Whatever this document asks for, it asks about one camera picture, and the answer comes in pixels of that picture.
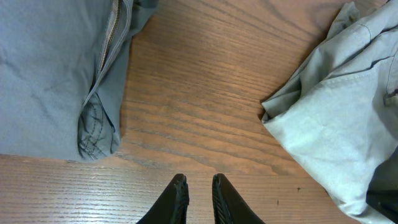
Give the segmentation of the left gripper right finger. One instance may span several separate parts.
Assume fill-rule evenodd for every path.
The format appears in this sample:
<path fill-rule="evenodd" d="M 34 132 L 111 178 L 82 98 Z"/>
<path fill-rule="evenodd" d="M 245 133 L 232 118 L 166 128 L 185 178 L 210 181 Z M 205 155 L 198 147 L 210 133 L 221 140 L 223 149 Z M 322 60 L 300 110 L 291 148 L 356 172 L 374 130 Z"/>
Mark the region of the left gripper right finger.
<path fill-rule="evenodd" d="M 224 174 L 213 177 L 212 201 L 215 224 L 265 224 Z"/>

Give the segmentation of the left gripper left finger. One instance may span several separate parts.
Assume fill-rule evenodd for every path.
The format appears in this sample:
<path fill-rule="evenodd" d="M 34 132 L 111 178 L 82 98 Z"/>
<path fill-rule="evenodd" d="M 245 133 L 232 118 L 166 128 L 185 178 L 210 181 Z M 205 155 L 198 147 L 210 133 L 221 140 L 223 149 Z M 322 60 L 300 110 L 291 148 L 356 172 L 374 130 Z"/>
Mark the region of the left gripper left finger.
<path fill-rule="evenodd" d="M 137 224 L 186 224 L 188 206 L 187 178 L 176 174 Z"/>

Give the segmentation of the khaki beige shorts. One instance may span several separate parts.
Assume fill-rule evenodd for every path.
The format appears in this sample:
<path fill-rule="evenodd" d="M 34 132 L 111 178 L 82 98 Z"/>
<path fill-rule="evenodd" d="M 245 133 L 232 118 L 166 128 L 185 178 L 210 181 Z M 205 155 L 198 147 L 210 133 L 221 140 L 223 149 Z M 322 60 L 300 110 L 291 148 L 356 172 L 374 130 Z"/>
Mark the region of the khaki beige shorts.
<path fill-rule="evenodd" d="M 361 223 L 389 223 L 370 190 L 397 188 L 397 2 L 345 4 L 326 39 L 262 103 L 279 144 Z"/>

